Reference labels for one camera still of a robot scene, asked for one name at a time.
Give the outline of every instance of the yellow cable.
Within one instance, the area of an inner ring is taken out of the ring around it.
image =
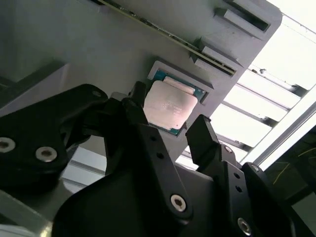
[[[313,151],[313,150],[315,150],[315,149],[316,149],[316,147],[311,148],[311,149],[309,149],[309,150],[307,150],[307,151],[305,151],[305,152],[303,152],[303,153],[300,153],[297,157],[301,157],[302,155],[304,155],[304,154],[306,154],[306,153],[308,153],[308,152],[310,152],[310,151]],[[277,180],[279,179],[279,177],[281,176],[281,174],[288,168],[289,165],[290,165],[290,163],[287,164],[286,167],[280,172],[280,174],[277,175],[275,181],[273,182],[273,185],[277,182]]]
[[[289,165],[290,165],[290,163],[287,164],[286,167],[280,172],[280,174],[277,175],[275,181],[273,182],[273,185],[277,182],[277,180],[279,179],[279,177],[281,176],[281,174],[286,170],[286,168],[288,168]]]
[[[310,151],[315,150],[315,149],[316,149],[316,147],[311,148],[311,149],[309,149],[309,150],[307,150],[307,151],[305,151],[305,152],[303,152],[303,153],[300,153],[297,157],[300,157],[300,156],[306,154],[307,152],[310,152]]]

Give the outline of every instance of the silver washer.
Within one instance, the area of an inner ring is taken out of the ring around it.
[[[242,219],[241,217],[238,218],[237,223],[239,228],[245,235],[251,236],[251,228],[244,219]]]
[[[51,162],[57,158],[57,151],[52,147],[40,147],[36,150],[37,159],[44,162]]]
[[[228,151],[229,153],[233,152],[233,150],[230,147],[228,147],[228,146],[225,146],[225,150]]]
[[[183,212],[187,208],[186,201],[177,194],[172,195],[170,201],[177,211]]]
[[[254,164],[251,165],[252,168],[254,168],[254,170],[256,170],[257,172],[259,172],[259,168],[257,166],[255,166]]]
[[[99,91],[94,90],[92,94],[94,94],[95,96],[101,97],[101,93]]]
[[[8,137],[0,137],[0,153],[10,152],[15,148],[15,142]]]

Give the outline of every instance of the bolt hole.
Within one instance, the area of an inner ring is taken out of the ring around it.
[[[248,226],[245,223],[242,223],[241,227],[242,227],[243,230],[245,230],[247,232],[249,231],[249,228],[248,228]]]
[[[5,149],[9,147],[9,143],[8,142],[0,142],[0,148]]]
[[[241,187],[236,186],[236,189],[237,189],[237,191],[238,191],[238,192],[242,193],[242,189],[241,189]]]
[[[159,159],[163,159],[163,158],[164,158],[164,156],[163,156],[162,153],[157,153],[157,157],[158,157]]]
[[[174,202],[175,202],[178,206],[182,206],[182,202],[181,202],[181,200],[176,199]]]
[[[41,152],[41,155],[42,155],[43,157],[49,157],[49,156],[52,155],[52,153],[51,153],[50,151],[46,150],[46,151],[42,151],[42,152]]]
[[[238,179],[240,179],[240,176],[237,173],[234,173],[234,176]]]

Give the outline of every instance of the black plastic part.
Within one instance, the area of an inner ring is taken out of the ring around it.
[[[211,178],[176,166],[195,206],[190,224],[173,233],[174,226],[157,211],[155,199],[143,203],[131,169],[111,174],[71,196],[54,219],[53,237],[209,237],[214,207]]]
[[[145,97],[146,97],[146,84],[137,81],[129,93],[131,99],[137,103],[140,107],[144,107],[145,104]]]
[[[107,99],[103,91],[85,84],[0,118],[0,137],[9,137],[16,144],[14,150],[0,153],[0,188],[51,189],[69,162],[65,144],[76,124],[73,119]],[[52,147],[57,158],[52,162],[36,159],[40,147]]]
[[[186,133],[192,160],[194,164],[203,166],[209,162],[205,156],[207,152],[213,151],[219,145],[217,136],[210,124],[210,119],[199,115]]]
[[[293,208],[276,195],[263,170],[257,168],[259,171],[249,162],[242,166],[257,228],[270,237],[314,237]]]
[[[234,153],[219,144],[210,120],[203,115],[196,119],[186,136],[192,160],[199,165],[197,171],[212,177],[216,183],[214,235],[244,236],[238,226],[238,219],[242,218],[252,229],[249,236],[254,236],[246,181],[243,172],[236,167]]]

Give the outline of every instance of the black mechanical bracket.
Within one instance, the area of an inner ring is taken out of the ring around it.
[[[219,143],[209,118],[186,134],[197,171],[174,165],[148,124],[145,96],[141,82],[121,101],[86,84],[0,118],[0,188],[53,189],[67,151],[95,135],[104,138],[106,176],[61,206],[53,237],[313,236],[260,168],[241,167]]]

